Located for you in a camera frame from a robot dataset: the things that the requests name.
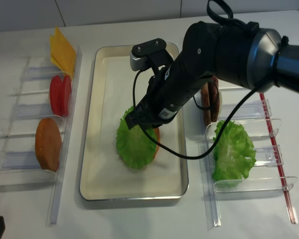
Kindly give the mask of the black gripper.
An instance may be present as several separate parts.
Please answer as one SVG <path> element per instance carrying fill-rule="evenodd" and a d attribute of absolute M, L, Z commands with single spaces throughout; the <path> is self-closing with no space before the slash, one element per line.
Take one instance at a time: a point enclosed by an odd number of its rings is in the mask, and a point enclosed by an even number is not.
<path fill-rule="evenodd" d="M 171 58 L 170 64 L 153 71 L 146 95 L 126 115 L 128 129 L 137 125 L 144 129 L 156 128 L 170 123 L 210 79 L 211 75 L 205 69 L 207 64 L 203 60 L 201 48 L 183 50 L 176 59 Z"/>

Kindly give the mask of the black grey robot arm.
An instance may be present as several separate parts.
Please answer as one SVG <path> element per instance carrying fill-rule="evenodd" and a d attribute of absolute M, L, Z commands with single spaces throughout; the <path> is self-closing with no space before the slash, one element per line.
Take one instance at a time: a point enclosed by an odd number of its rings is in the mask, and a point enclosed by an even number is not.
<path fill-rule="evenodd" d="M 131 67 L 150 68 L 154 75 L 146 95 L 125 118 L 128 128 L 171 122 L 212 76 L 257 92 L 275 85 L 299 93 L 299 46 L 273 29 L 256 27 L 247 33 L 200 21 L 187 30 L 175 59 L 157 38 L 132 48 Z"/>

